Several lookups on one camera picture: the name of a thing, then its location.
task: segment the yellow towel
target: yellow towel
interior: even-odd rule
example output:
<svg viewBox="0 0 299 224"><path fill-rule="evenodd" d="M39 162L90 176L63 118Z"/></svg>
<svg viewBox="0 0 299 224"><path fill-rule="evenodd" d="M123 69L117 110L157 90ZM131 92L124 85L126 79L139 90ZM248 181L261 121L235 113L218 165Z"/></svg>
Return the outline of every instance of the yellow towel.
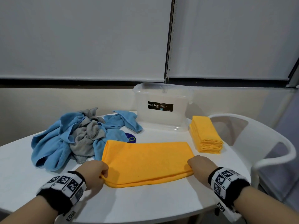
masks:
<svg viewBox="0 0 299 224"><path fill-rule="evenodd" d="M102 161L109 166L105 184L113 188L159 184L193 174L187 142L132 144L108 140Z"/></svg>
<svg viewBox="0 0 299 224"><path fill-rule="evenodd" d="M193 116L189 132L199 152L220 154L223 141L209 117Z"/></svg>

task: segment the box label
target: box label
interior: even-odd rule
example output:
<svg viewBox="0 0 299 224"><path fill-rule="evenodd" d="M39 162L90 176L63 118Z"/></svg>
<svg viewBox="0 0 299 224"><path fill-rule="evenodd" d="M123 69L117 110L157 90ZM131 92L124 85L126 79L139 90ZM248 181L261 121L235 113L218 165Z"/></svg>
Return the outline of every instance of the box label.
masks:
<svg viewBox="0 0 299 224"><path fill-rule="evenodd" d="M165 104L165 103L158 103L158 102L148 101L147 102L147 108L160 110L160 111L172 112L173 105L172 104Z"/></svg>

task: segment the black and white wristband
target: black and white wristband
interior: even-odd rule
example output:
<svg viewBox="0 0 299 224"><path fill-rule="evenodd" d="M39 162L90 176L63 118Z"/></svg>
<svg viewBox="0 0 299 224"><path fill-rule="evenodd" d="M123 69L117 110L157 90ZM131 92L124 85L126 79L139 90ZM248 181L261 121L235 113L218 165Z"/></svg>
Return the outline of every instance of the black and white wristband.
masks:
<svg viewBox="0 0 299 224"><path fill-rule="evenodd" d="M210 174L208 182L220 199L218 207L228 220L233 222L240 218L241 215L234 209L234 201L243 188L250 186L247 179L231 169L219 167Z"/></svg>
<svg viewBox="0 0 299 224"><path fill-rule="evenodd" d="M77 171L68 171L53 177L37 191L58 214L66 214L86 190L84 177Z"/></svg>

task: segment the plastic container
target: plastic container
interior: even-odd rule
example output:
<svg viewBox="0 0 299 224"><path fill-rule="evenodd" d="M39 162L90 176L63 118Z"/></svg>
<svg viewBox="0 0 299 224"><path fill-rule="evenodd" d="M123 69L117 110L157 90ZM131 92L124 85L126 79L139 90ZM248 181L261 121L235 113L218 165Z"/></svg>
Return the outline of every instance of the plastic container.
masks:
<svg viewBox="0 0 299 224"><path fill-rule="evenodd" d="M185 112L193 100L190 87L143 82L133 91L138 113L136 120L143 127L182 132L189 129Z"/></svg>

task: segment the white chair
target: white chair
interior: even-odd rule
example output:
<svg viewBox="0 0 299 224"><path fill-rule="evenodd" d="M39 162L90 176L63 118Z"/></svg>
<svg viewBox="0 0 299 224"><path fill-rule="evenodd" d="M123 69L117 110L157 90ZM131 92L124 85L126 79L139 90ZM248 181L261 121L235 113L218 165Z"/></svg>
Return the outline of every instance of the white chair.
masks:
<svg viewBox="0 0 299 224"><path fill-rule="evenodd" d="M209 116L211 119L215 117L233 117L248 122L231 148L247 166L248 171L250 171L251 185L254 188L257 188L260 181L258 169L286 163L296 157L295 147L288 139L256 120L236 114L215 114ZM265 159L265 156L277 143L283 143L288 150L288 154L277 158Z"/></svg>

